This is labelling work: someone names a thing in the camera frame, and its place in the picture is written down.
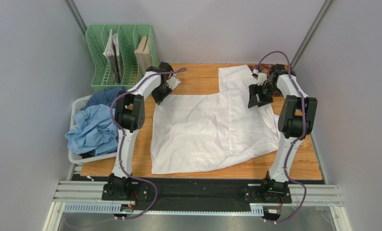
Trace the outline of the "white long sleeve shirt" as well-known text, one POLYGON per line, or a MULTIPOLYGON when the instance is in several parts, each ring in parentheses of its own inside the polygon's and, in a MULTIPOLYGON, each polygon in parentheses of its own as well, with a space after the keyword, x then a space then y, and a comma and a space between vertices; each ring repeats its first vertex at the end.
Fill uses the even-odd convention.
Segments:
POLYGON ((219 92, 170 95, 153 114, 153 174, 207 172, 278 149, 278 116, 270 105, 248 108, 247 65, 218 70, 219 92))

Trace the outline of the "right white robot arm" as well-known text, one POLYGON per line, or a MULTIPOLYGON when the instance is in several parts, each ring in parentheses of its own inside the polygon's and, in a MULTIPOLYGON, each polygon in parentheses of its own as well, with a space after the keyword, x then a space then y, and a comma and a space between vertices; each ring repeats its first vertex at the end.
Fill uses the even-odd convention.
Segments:
POLYGON ((290 168, 300 144, 312 132, 317 99, 304 93, 292 70, 282 64, 276 64, 269 75, 257 69, 252 75, 257 83, 249 85, 248 108, 269 105, 277 93, 283 95, 284 104, 277 123, 281 138, 276 158, 259 186, 243 189, 244 200, 247 203, 290 203, 290 168))

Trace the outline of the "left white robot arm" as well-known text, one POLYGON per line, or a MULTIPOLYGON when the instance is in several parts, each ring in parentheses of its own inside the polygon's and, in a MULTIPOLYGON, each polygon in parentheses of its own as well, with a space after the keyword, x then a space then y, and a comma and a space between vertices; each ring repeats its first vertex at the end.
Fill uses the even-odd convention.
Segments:
POLYGON ((152 96, 160 104, 174 89, 170 80, 177 79, 169 63, 151 66, 135 86, 120 93, 111 104, 115 109, 112 120, 119 129, 119 146, 113 171, 103 187, 102 200, 147 201, 151 199, 150 192, 157 197, 158 188, 153 182, 132 175, 132 156, 137 135, 145 123, 145 100, 152 96))

